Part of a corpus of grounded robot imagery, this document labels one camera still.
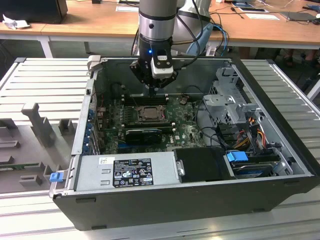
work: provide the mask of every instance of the blue tab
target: blue tab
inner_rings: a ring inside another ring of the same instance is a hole
[[[240,162],[240,161],[248,161],[247,154],[244,151],[231,151],[226,157],[229,162]]]
[[[63,182],[64,181],[64,173],[63,172],[53,172],[50,175],[50,182]]]

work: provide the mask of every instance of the wooden table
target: wooden table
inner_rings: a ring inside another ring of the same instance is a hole
[[[68,13],[62,24],[33,23],[32,28],[10,30],[4,25],[0,27],[0,38],[40,41],[44,54],[52,58],[50,41],[85,42],[86,52],[90,52],[88,42],[131,43],[138,28],[137,12],[116,11],[118,4],[103,2],[92,4],[91,1],[78,2],[67,0]],[[270,12],[301,11],[307,1],[294,0],[283,8],[287,0],[268,0],[274,8],[266,7]],[[223,28],[229,33],[230,46],[264,47],[264,48],[294,48],[318,49],[320,47],[320,26],[289,21],[275,13],[280,20],[250,19],[242,14],[232,14],[229,3],[216,3],[212,0],[210,11],[222,13]],[[212,15],[218,23],[216,14]],[[211,34],[210,45],[220,43],[222,35],[215,31]]]
[[[283,0],[268,0],[267,3],[271,7],[264,7],[261,3],[256,3],[255,6],[262,6],[269,12],[298,12],[303,10],[303,6],[312,4],[312,2],[304,0],[294,0],[286,8],[283,8],[289,1]],[[230,4],[212,3],[210,11],[221,9]],[[231,46],[241,47],[269,47],[269,48],[292,48],[292,49],[319,49],[320,47],[320,26],[309,23],[305,25],[296,21],[287,21],[280,13],[270,13],[280,20],[264,20],[250,19],[246,14],[241,14],[242,19],[237,14],[231,11],[230,7],[216,11],[221,14],[223,28],[229,33]],[[305,11],[315,16],[314,11]],[[214,21],[219,23],[217,14],[212,15]],[[221,36],[212,33],[211,41],[221,41]]]

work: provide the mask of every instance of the blue cable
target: blue cable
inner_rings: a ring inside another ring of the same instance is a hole
[[[221,53],[221,56],[224,54],[225,50],[226,50],[226,47],[227,47],[227,36],[226,36],[226,32],[221,28],[219,27],[218,25],[215,25],[214,26],[219,29],[222,33],[223,33],[223,36],[224,36],[224,47],[223,47],[223,51]]]

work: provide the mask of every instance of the black computer case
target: black computer case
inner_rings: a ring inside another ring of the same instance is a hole
[[[1,0],[0,18],[60,24],[68,11],[66,0]]]

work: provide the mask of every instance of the warning label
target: warning label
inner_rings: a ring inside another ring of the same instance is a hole
[[[153,185],[151,159],[115,160],[112,184],[115,188]]]

